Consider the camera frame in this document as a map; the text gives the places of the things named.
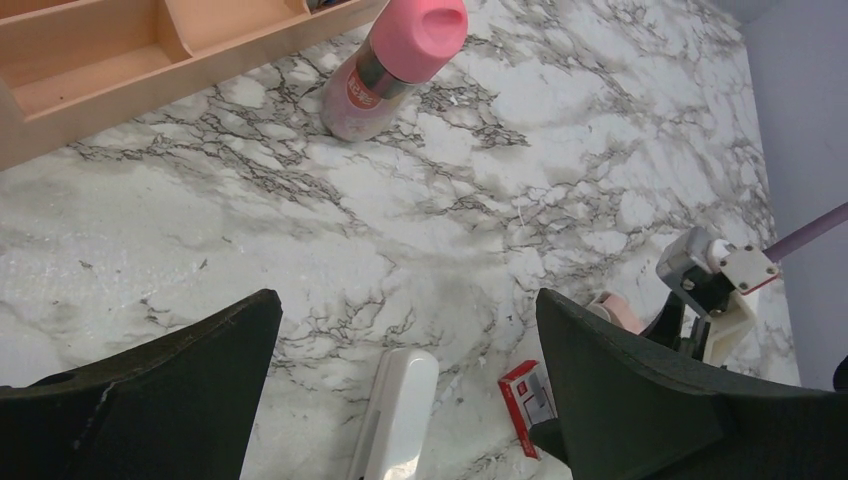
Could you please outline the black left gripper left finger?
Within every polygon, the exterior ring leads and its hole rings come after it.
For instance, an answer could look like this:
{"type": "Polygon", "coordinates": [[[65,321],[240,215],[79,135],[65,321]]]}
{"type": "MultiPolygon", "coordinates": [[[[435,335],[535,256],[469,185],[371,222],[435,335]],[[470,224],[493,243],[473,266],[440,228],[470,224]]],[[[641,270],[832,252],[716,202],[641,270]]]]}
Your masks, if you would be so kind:
{"type": "Polygon", "coordinates": [[[1,390],[5,479],[236,479],[282,307],[263,289],[109,358],[1,390]]]}

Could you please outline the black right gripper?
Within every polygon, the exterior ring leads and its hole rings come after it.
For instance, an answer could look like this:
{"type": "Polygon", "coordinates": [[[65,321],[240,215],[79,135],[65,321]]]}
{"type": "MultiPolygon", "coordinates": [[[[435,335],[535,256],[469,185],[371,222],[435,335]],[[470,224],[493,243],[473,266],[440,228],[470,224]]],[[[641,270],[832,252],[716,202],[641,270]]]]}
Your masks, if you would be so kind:
{"type": "Polygon", "coordinates": [[[685,302],[670,292],[663,308],[654,320],[641,332],[641,336],[686,357],[703,360],[703,319],[696,317],[689,337],[681,335],[685,317],[685,302]]]}

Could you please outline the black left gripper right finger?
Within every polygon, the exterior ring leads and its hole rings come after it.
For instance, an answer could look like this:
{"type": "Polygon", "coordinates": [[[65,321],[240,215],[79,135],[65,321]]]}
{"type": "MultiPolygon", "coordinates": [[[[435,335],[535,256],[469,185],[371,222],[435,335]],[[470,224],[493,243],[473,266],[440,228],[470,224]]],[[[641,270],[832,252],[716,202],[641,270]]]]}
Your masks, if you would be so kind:
{"type": "Polygon", "coordinates": [[[543,289],[554,419],[533,444],[576,479],[843,479],[847,396],[688,358],[543,289]]]}

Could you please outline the red staple box sleeve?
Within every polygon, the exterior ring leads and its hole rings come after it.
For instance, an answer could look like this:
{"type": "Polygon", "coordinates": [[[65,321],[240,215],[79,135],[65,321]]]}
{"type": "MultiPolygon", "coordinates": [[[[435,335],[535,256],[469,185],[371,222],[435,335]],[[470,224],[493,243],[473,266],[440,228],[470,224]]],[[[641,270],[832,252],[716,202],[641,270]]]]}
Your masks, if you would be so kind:
{"type": "Polygon", "coordinates": [[[498,387],[524,454],[538,459],[530,429],[556,417],[544,366],[537,360],[526,360],[502,376],[498,387]]]}

